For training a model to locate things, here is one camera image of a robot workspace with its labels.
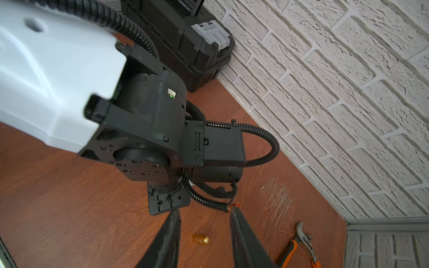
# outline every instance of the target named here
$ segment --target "brown wooden floor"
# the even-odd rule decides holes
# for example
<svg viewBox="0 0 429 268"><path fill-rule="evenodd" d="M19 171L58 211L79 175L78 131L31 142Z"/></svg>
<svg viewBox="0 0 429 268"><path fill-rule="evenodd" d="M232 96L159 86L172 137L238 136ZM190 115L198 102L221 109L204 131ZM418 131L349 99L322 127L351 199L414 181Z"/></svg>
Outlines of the brown wooden floor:
<svg viewBox="0 0 429 268"><path fill-rule="evenodd" d="M255 124L216 80L188 99L210 120ZM269 151L262 139L244 136L248 159ZM267 197L260 189L272 177L296 196L277 228L263 226L268 215L261 202ZM238 187L236 200L272 259L294 237L295 222L303 221L322 266L342 267L345 221L283 153L245 169ZM180 213L179 267L233 267L229 214L194 201ZM149 215L146 183L0 124L0 235L19 268L134 267L166 216ZM195 232L207 234L209 245L191 242ZM310 260L301 247L289 267L310 268Z"/></svg>

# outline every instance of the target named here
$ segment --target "robotic arm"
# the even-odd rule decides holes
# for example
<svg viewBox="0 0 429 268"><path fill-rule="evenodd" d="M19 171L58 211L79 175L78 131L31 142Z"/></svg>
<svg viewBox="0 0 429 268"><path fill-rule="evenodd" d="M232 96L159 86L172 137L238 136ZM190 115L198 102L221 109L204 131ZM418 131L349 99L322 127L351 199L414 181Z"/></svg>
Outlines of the robotic arm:
<svg viewBox="0 0 429 268"><path fill-rule="evenodd" d="M243 168L279 153L266 130L207 121L186 101L185 84L158 60L150 39L122 14L94 0L0 5L0 121L146 181L150 214L189 205L190 198L228 212ZM123 45L88 21L136 44ZM242 132L267 140L271 152L246 161ZM201 196L189 179L231 201ZM233 191L205 182L230 183Z"/></svg>

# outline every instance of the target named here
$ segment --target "orange pliers handle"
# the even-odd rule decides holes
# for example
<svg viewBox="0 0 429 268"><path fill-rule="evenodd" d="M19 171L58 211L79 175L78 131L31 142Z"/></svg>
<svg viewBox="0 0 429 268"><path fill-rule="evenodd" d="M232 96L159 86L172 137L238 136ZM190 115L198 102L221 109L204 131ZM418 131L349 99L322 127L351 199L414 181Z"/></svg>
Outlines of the orange pliers handle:
<svg viewBox="0 0 429 268"><path fill-rule="evenodd" d="M281 268L286 268L287 264L290 261L290 258L292 257L292 254L296 251L298 248L298 243L293 239L289 241L289 243L286 246L286 250L279 259L279 264L281 265Z"/></svg>
<svg viewBox="0 0 429 268"><path fill-rule="evenodd" d="M314 261L311 261L311 265L313 265L313 268L322 268L320 261L316 261L316 263L314 263Z"/></svg>

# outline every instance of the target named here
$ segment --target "bolt hole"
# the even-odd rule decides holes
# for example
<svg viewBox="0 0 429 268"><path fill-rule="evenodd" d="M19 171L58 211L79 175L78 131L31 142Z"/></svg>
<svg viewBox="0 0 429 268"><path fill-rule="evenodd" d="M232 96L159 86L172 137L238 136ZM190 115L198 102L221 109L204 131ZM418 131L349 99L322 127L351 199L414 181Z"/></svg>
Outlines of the bolt hole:
<svg viewBox="0 0 429 268"><path fill-rule="evenodd" d="M41 33L41 32L45 31L44 24L35 18L24 19L24 24L25 24L25 26L27 26L27 28L32 29L36 33Z"/></svg>

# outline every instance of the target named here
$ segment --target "pliers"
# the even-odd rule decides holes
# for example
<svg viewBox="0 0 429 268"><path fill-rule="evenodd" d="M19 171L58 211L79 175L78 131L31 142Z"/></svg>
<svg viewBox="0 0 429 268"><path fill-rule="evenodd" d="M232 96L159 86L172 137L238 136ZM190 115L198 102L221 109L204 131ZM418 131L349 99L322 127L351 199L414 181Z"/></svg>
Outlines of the pliers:
<svg viewBox="0 0 429 268"><path fill-rule="evenodd" d="M300 222L295 226L296 236L294 239L289 241L289 243L286 246L285 252L279 258L279 267L286 268L287 264L290 261L290 258L292 257L292 254L298 248L298 243L302 242L308 248L308 250L311 253L311 256L313 257L313 260L311 261L313 268L322 268L322 265L317 260L316 254L314 253L313 245L310 243L310 240L313 239L313 237L311 235L306 235L302 231L302 225L303 223Z"/></svg>

